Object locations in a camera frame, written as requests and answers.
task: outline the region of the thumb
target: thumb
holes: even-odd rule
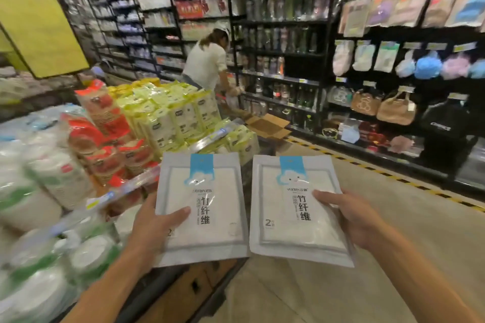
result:
[[[164,225],[167,226],[167,228],[178,227],[182,222],[184,222],[187,219],[187,217],[189,217],[190,211],[191,211],[190,207],[187,206],[179,210],[176,210],[171,214],[162,216],[164,218]]]
[[[318,202],[322,204],[335,204],[337,206],[341,206],[344,202],[345,195],[343,194],[335,194],[331,192],[321,192],[320,190],[314,190],[311,192],[312,196],[315,197]]]

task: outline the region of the woman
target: woman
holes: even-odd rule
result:
[[[227,80],[226,50],[229,49],[229,31],[222,25],[201,39],[190,51],[182,73],[182,80],[197,88],[214,91],[220,83],[228,96],[240,94],[240,88],[231,87]]]

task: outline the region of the tiled floor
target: tiled floor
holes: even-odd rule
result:
[[[318,152],[288,143],[280,154]],[[445,274],[464,301],[485,316],[485,213],[345,161],[333,163],[341,186],[366,197]],[[226,293],[224,305],[203,323],[415,322],[379,265],[363,250],[357,252],[354,269],[252,255]]]

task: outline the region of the black bag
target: black bag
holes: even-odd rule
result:
[[[458,139],[466,135],[470,111],[464,101],[448,99],[428,106],[421,118],[421,126],[434,133]]]

